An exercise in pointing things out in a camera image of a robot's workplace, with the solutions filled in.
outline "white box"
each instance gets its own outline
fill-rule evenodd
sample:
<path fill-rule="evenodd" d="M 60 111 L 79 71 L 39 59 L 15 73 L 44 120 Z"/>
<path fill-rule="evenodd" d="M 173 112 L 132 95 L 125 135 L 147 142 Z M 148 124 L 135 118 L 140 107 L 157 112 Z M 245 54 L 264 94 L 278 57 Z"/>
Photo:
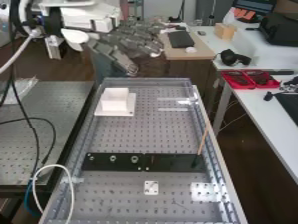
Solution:
<path fill-rule="evenodd" d="M 101 98 L 103 111 L 128 111 L 128 88 L 107 88 Z"/>

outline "black bracket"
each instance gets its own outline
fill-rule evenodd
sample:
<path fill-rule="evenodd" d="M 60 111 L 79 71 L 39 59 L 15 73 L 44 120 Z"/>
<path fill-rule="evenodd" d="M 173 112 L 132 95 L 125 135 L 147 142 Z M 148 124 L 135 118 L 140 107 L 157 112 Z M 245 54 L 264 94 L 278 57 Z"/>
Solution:
<path fill-rule="evenodd" d="M 205 172 L 205 162 L 196 154 L 87 153 L 81 169 L 192 173 Z"/>

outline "black cable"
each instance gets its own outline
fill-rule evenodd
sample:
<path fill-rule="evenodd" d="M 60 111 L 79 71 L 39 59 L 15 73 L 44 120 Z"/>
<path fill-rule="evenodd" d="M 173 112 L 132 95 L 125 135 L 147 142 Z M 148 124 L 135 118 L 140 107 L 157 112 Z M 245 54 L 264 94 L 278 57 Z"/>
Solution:
<path fill-rule="evenodd" d="M 16 32 L 12 32 L 12 14 L 10 13 L 10 37 L 11 37 L 11 48 L 12 48 L 12 56 L 15 54 L 15 36 L 16 36 Z M 19 97 L 19 94 L 18 94 L 18 90 L 16 90 L 16 85 L 15 85 L 15 63 L 12 63 L 11 65 L 11 85 L 12 85 L 12 90 L 14 90 L 14 93 L 15 93 L 15 97 L 16 97 L 16 100 L 18 100 L 18 104 L 20 106 L 20 109 L 21 109 L 21 113 L 24 115 L 24 118 L 27 120 L 27 123 L 29 125 L 29 128 L 32 129 L 32 132 L 33 132 L 33 135 L 35 135 L 35 140 L 36 140 L 36 160 L 35 160 L 35 165 L 33 165 L 33 169 L 32 169 L 32 173 L 31 173 L 31 177 L 33 177 L 35 175 L 35 172 L 36 172 L 36 169 L 37 169 L 37 165 L 39 165 L 39 160 L 40 160 L 40 140 L 39 140 L 39 135 L 37 135 L 37 132 L 36 132 L 36 129 L 35 127 L 32 126 L 32 123 L 31 123 L 31 120 L 28 118 L 28 115 L 27 115 L 27 112 L 25 112 L 25 108 L 23 106 L 23 103 L 21 103 L 21 100 L 20 100 L 20 97 Z"/>
<path fill-rule="evenodd" d="M 29 120 L 40 120 L 40 121 L 44 121 L 44 122 L 47 122 L 47 123 L 49 124 L 49 126 L 51 126 L 51 128 L 52 128 L 52 132 L 53 132 L 53 140 L 52 140 L 52 143 L 51 143 L 49 151 L 48 151 L 48 153 L 47 153 L 47 155 L 45 155 L 43 161 L 41 161 L 41 164 L 44 165 L 44 164 L 47 163 L 48 158 L 49 158 L 49 155 L 51 155 L 51 153 L 52 153 L 52 151 L 53 151 L 53 147 L 55 147 L 55 143 L 56 143 L 56 139 L 57 139 L 56 128 L 55 128 L 53 123 L 52 123 L 49 120 L 44 119 L 44 118 L 29 117 L 28 119 L 29 119 Z M 14 123 L 14 122 L 19 122 L 19 121 L 24 121 L 24 120 L 25 120 L 25 118 L 20 118 L 20 119 L 15 119 L 15 120 L 10 120 L 10 121 L 4 121 L 4 122 L 0 122 L 0 125 L 10 124 L 10 123 Z"/>
<path fill-rule="evenodd" d="M 8 94 L 8 90 L 11 87 L 11 83 L 12 83 L 12 76 L 10 76 L 10 78 L 7 80 L 7 85 L 6 85 L 6 89 L 4 89 L 3 97 L 2 97 L 2 101 L 0 101 L 0 108 L 3 107 L 6 99 L 7 99 L 7 94 Z"/>

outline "screw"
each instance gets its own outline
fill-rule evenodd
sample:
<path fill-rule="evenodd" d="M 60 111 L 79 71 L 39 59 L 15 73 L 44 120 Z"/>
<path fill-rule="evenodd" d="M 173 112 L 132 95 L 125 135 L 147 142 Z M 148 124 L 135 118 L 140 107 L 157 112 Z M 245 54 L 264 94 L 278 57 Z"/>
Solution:
<path fill-rule="evenodd" d="M 132 163 L 136 164 L 139 162 L 139 157 L 137 156 L 132 156 L 131 160 L 132 160 Z"/>
<path fill-rule="evenodd" d="M 116 155 L 112 155 L 112 156 L 109 157 L 109 161 L 111 161 L 112 163 L 115 163 L 116 159 L 117 159 Z"/>

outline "cable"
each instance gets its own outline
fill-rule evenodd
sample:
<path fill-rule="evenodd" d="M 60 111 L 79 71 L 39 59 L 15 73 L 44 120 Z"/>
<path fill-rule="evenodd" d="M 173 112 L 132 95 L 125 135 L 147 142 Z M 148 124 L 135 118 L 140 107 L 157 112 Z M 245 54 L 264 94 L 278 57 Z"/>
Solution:
<path fill-rule="evenodd" d="M 35 139 L 36 139 L 36 161 L 35 161 L 35 165 L 33 165 L 33 170 L 32 170 L 32 173 L 31 173 L 31 177 L 33 176 L 35 174 L 35 171 L 37 169 L 37 164 L 39 164 L 39 154 L 40 154 L 40 144 L 39 144 L 39 136 L 37 136 L 37 133 L 36 133 L 36 130 L 31 124 L 31 121 L 28 119 L 28 116 L 27 116 L 27 112 L 24 110 L 24 106 L 21 104 L 21 101 L 20 101 L 20 98 L 19 98 L 19 95 L 18 95 L 18 91 L 16 91 L 16 86 L 15 86 L 15 61 L 18 59 L 18 57 L 20 56 L 21 52 L 24 51 L 28 43 L 29 43 L 29 40 L 35 37 L 35 36 L 39 36 L 40 32 L 39 30 L 35 30 L 35 32 L 32 32 L 32 35 L 29 35 L 28 39 L 25 40 L 25 42 L 23 43 L 21 47 L 19 48 L 18 52 L 19 52 L 19 56 L 18 56 L 18 53 L 15 54 L 15 38 L 16 38 L 16 31 L 12 32 L 12 18 L 10 18 L 10 38 L 11 38 L 11 46 L 12 46 L 12 58 L 10 59 L 10 61 L 7 62 L 7 64 L 4 65 L 4 67 L 2 67 L 2 70 L 4 71 L 10 66 L 11 66 L 11 74 L 10 74 L 10 83 L 7 84 L 7 91 L 10 89 L 10 85 L 12 85 L 12 89 L 14 89 L 14 93 L 15 93 L 15 97 L 18 99 L 18 103 L 20 105 L 20 108 L 21 108 L 21 112 L 23 112 L 23 115 L 25 117 L 25 120 L 27 120 L 27 123 L 29 125 L 29 127 L 32 128 L 32 131 L 33 131 L 33 135 L 35 135 Z M 3 99 L 2 99 L 2 102 L 4 103 L 6 101 L 6 98 L 7 98 L 7 93 L 4 92 L 4 95 L 3 95 Z M 28 182 L 28 186 L 27 186 L 27 195 L 25 195 L 25 208 L 27 210 L 29 211 L 31 214 L 35 214 L 35 212 L 29 209 L 29 206 L 28 206 L 28 195 L 29 195 L 29 190 L 31 190 L 31 180 Z"/>
<path fill-rule="evenodd" d="M 2 101 L 0 101 L 0 108 L 2 108 L 3 105 L 4 105 L 4 102 L 6 102 L 6 99 L 7 99 L 7 94 L 8 94 L 8 90 L 10 90 L 11 84 L 12 84 L 12 76 L 10 76 L 10 79 L 8 79 L 8 81 L 7 81 L 7 86 L 6 86 L 6 89 L 4 89 L 4 92 L 3 92 Z"/>
<path fill-rule="evenodd" d="M 226 124 L 226 126 L 224 127 L 224 128 L 221 128 L 220 129 L 220 132 L 230 125 L 230 124 L 233 124 L 236 121 L 238 121 L 245 115 L 248 115 L 246 113 L 244 113 L 238 118 L 236 118 L 232 122 L 229 122 L 228 124 Z"/>
<path fill-rule="evenodd" d="M 23 51 L 25 50 L 31 40 L 32 40 L 32 36 L 28 36 L 24 43 L 21 44 L 20 48 L 18 49 L 16 53 L 14 54 L 14 56 L 11 57 L 8 62 L 3 65 L 3 67 L 0 68 L 0 74 L 3 74 L 3 72 L 11 67 L 11 65 L 14 64 L 14 62 L 21 55 Z"/>
<path fill-rule="evenodd" d="M 73 208 L 75 208 L 75 190 L 73 190 L 72 176 L 71 176 L 71 173 L 69 173 L 68 168 L 65 166 L 59 165 L 59 164 L 52 164 L 52 165 L 48 165 L 48 166 L 44 166 L 43 168 L 40 168 L 37 170 L 37 172 L 35 173 L 33 180 L 32 180 L 32 189 L 33 189 L 35 202 L 36 202 L 36 205 L 37 205 L 37 208 L 39 208 L 40 212 L 43 213 L 44 210 L 43 210 L 43 208 L 40 206 L 39 198 L 37 198 L 37 195 L 36 195 L 36 189 L 35 189 L 36 188 L 36 184 L 35 184 L 35 182 L 36 182 L 36 178 L 37 178 L 40 172 L 44 169 L 48 169 L 51 167 L 59 167 L 59 168 L 64 169 L 64 171 L 65 171 L 65 173 L 68 175 L 68 182 L 69 182 L 71 196 L 72 196 L 71 210 L 69 210 L 69 215 L 68 215 L 68 219 L 67 219 L 67 222 L 65 222 L 65 224 L 68 224 L 71 219 L 72 219 L 72 213 L 73 213 Z"/>
<path fill-rule="evenodd" d="M 28 205 L 31 189 L 32 189 L 32 181 L 29 181 L 28 187 L 25 190 L 24 207 L 25 207 L 25 210 L 31 213 L 31 215 L 37 217 L 37 216 L 40 216 L 40 214 L 37 214 L 35 211 L 32 211 L 29 208 L 29 205 Z"/>
<path fill-rule="evenodd" d="M 41 165 L 44 165 L 48 161 L 48 158 L 49 158 L 49 155 L 53 151 L 53 147 L 55 147 L 55 143 L 56 143 L 56 139 L 57 139 L 57 132 L 56 132 L 56 128 L 55 128 L 55 125 L 53 123 L 47 120 L 45 118 L 39 118 L 39 117 L 28 117 L 29 120 L 40 120 L 40 121 L 44 121 L 49 124 L 51 128 L 52 128 L 52 132 L 53 132 L 53 140 L 52 140 L 52 143 L 51 143 L 51 147 L 49 147 L 49 151 L 41 161 Z M 14 123 L 14 122 L 19 122 L 19 121 L 24 121 L 25 118 L 20 118 L 20 119 L 15 119 L 15 120 L 10 120 L 10 121 L 4 121 L 4 122 L 0 122 L 0 125 L 4 125 L 4 124 L 10 124 L 10 123 Z"/>
<path fill-rule="evenodd" d="M 226 111 L 234 106 L 234 105 L 237 105 L 240 102 L 237 101 L 237 102 L 234 102 L 234 103 L 230 103 L 230 105 L 228 106 L 228 108 L 226 108 Z"/>

